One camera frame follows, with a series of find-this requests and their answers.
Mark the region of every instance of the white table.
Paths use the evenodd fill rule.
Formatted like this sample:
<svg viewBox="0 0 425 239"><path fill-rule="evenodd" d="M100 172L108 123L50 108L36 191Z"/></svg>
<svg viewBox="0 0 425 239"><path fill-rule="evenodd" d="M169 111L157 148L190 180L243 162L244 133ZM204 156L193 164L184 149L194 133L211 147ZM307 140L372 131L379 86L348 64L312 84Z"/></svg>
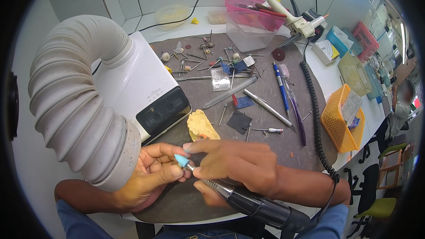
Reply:
<svg viewBox="0 0 425 239"><path fill-rule="evenodd" d="M163 40L172 39L172 38L180 38L180 37L200 35L200 34L209 34L211 30L213 34L225 33L226 32L225 24L211 25L209 23L207 18L207 12L211 10L226 10L226 8L225 7L196 8L194 15L192 17L196 17L199 20L199 24L197 25L190 24L190 20L192 20L192 18L190 18L188 21L186 21L184 24L178 27L164 28L162 26L157 26L157 27L153 27L151 29L147 29L143 31L142 35L145 37L148 43L152 43L152 42L163 41ZM155 24L155 21L153 19L153 14L144 15L136 30L140 30L152 24ZM282 26L278 31L278 35L284 35L286 37L290 37L289 32L290 31L288 28ZM325 33L322 35L319 41L325 40L326 33L327 31L325 31ZM298 47L301 53L304 51L304 48L305 48L304 44L296 43L296 46ZM338 57L336 61L328 64L327 66L324 66L323 63L319 60L319 58L311 51L311 46L307 47L305 51L305 56L306 56L306 61L309 64L316 79L319 81L323 95L325 99L327 100L334 91L336 91L338 88L342 86L342 83L340 80L341 73L338 68L338 63L340 61L340 58ZM363 146L375 134L376 130L379 128L382 121L385 119L385 114L384 114L382 104L378 104L375 99L369 100L369 98L366 95L363 96L362 99L363 99L363 103L361 108L364 112L366 122L365 122L365 127L363 130L361 146L358 150L353 151L352 154L351 152L338 153L337 160L332 165L335 170L339 170L340 168L342 168L347 162L351 160L352 155L354 156L363 148ZM312 208L299 206L297 209L305 212L306 210L312 209ZM225 217L211 219L211 220L192 222L192 223L187 223L187 222L175 223L174 225L191 225L191 224L222 222L226 220L241 218L243 216L245 215L233 214L230 216L225 216ZM123 214L122 217L129 220L140 221L136 217L134 217L134 215L132 214Z"/></svg>

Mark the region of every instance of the cutting disc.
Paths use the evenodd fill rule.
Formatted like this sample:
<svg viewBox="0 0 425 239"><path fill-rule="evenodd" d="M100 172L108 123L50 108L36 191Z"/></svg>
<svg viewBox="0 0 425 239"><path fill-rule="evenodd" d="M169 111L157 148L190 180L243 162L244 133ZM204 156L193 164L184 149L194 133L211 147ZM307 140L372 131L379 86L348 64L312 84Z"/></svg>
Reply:
<svg viewBox="0 0 425 239"><path fill-rule="evenodd" d="M283 61L285 59L285 51L280 48L276 48L273 50L272 56L276 61Z"/></svg>

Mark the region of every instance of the handpiece cable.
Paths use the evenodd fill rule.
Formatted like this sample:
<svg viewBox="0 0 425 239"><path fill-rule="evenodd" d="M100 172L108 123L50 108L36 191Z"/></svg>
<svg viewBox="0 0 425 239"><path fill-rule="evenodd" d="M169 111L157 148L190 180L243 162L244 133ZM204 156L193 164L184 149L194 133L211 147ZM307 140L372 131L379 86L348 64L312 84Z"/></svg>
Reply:
<svg viewBox="0 0 425 239"><path fill-rule="evenodd" d="M332 198L335 194L335 189L337 187L337 183L340 180L340 175L336 173L335 169L332 168L332 165L329 163L328 159L326 158L326 155L323 151L322 147L322 135L321 135L321 123L320 123L320 111L319 111L319 104L317 102L317 96L316 91L313 85L313 81L311 80L309 69L305 62L305 50L307 49L307 46L309 45L311 39L308 40L307 44L305 45L304 52L303 52L303 58L304 60L300 63L301 69L303 70L305 81L307 82L307 87L310 92L311 96L311 103L313 106L313 125L314 125L314 133L315 133L315 148L317 155L319 156L320 162L322 163L325 170L328 172L329 176L334 181L334 189L332 191L331 197L329 198L328 202L326 203L326 206L320 210L320 215L317 218L317 223L319 223L320 219L322 218L324 212L329 207Z"/></svg>

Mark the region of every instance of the red plastic basket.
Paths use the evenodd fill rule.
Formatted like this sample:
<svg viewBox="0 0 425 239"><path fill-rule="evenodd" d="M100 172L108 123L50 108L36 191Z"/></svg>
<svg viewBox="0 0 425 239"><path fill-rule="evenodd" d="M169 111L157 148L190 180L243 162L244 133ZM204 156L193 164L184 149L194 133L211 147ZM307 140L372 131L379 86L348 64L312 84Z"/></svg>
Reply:
<svg viewBox="0 0 425 239"><path fill-rule="evenodd" d="M224 0L227 13L240 12L240 11L253 11L258 13L258 21L267 30L269 31L273 31L274 29L279 30L279 28L282 27L282 25L285 22L283 18L241 7L241 6L247 6L247 5L255 7L255 3L262 4L264 2L265 2L264 0Z"/></svg>
<svg viewBox="0 0 425 239"><path fill-rule="evenodd" d="M363 47L363 52L357 55L360 61L366 61L376 50L378 50L379 43L362 22L359 22L357 28L353 31L353 36Z"/></svg>

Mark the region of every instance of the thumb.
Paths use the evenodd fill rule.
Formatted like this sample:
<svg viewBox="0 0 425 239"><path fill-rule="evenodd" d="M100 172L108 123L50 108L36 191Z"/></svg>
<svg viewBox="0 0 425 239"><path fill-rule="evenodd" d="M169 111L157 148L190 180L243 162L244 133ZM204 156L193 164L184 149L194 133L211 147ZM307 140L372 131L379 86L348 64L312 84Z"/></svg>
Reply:
<svg viewBox="0 0 425 239"><path fill-rule="evenodd" d="M154 190L163 184L172 183L183 177L183 170L178 165L162 167L155 173L146 174L143 177L143 186L148 190Z"/></svg>

